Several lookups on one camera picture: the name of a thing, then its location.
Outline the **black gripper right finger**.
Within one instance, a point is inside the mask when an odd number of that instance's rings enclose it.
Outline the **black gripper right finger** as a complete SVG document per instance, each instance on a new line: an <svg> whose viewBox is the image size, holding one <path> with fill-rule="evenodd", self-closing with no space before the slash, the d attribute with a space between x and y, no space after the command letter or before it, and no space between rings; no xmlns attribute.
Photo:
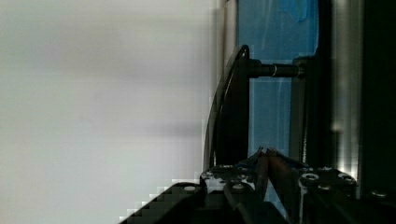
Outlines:
<svg viewBox="0 0 396 224"><path fill-rule="evenodd" d="M340 189L355 193L357 181L332 167L313 168L308 164L284 156L274 148L266 150L268 177L287 212L298 212L309 187L321 185L325 189Z"/></svg>

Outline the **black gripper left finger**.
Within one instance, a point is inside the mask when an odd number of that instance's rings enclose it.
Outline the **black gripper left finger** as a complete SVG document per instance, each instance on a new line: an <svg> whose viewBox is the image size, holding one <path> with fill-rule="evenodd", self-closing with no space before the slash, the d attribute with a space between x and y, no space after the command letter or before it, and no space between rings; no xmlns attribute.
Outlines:
<svg viewBox="0 0 396 224"><path fill-rule="evenodd" d="M264 199L268 186L268 158L264 147L259 147L253 155L237 164L219 164L203 171L200 182L206 187L208 194L223 191L228 182L245 183Z"/></svg>

